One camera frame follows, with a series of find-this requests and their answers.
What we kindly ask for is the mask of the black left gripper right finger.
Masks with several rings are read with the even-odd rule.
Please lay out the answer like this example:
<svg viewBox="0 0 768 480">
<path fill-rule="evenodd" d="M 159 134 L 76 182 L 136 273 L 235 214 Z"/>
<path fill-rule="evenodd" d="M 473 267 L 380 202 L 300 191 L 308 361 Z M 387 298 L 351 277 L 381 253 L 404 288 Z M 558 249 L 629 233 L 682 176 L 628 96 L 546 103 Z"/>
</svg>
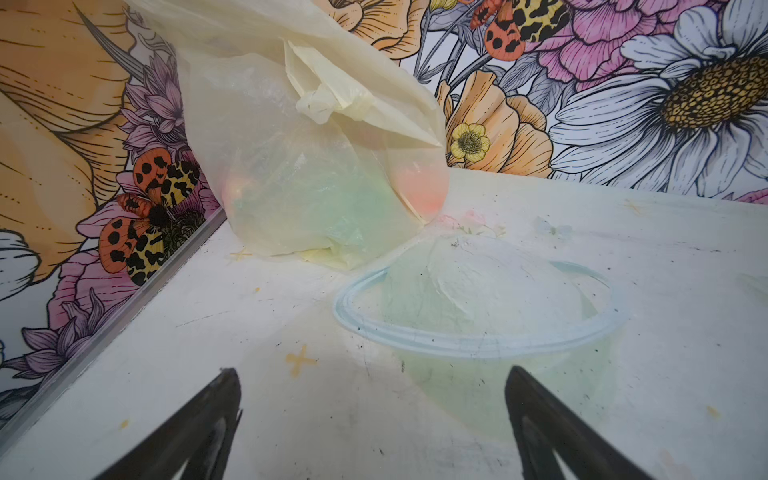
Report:
<svg viewBox="0 0 768 480">
<path fill-rule="evenodd" d="M 561 463 L 578 479 L 651 479 L 523 367 L 504 395 L 525 479 L 562 479 Z"/>
</svg>

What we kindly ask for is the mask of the translucent cream plastic bag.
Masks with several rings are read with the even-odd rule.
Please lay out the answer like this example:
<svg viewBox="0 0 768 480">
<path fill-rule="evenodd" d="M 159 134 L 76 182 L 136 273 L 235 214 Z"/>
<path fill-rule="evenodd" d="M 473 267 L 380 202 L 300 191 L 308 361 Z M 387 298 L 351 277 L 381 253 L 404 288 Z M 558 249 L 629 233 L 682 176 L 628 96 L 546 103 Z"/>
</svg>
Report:
<svg viewBox="0 0 768 480">
<path fill-rule="evenodd" d="M 188 143 L 252 252 L 356 268 L 449 190 L 445 118 L 328 1 L 138 1 L 175 50 Z"/>
</svg>

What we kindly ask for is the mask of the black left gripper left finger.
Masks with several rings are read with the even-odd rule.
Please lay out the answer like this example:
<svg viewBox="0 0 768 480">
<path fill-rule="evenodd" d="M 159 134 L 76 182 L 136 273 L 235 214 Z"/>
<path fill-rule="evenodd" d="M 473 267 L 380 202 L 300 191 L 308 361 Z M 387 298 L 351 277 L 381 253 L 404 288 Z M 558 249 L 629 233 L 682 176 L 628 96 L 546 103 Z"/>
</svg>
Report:
<svg viewBox="0 0 768 480">
<path fill-rule="evenodd" d="M 221 479 L 242 411 L 239 376 L 221 370 L 99 479 Z"/>
</svg>

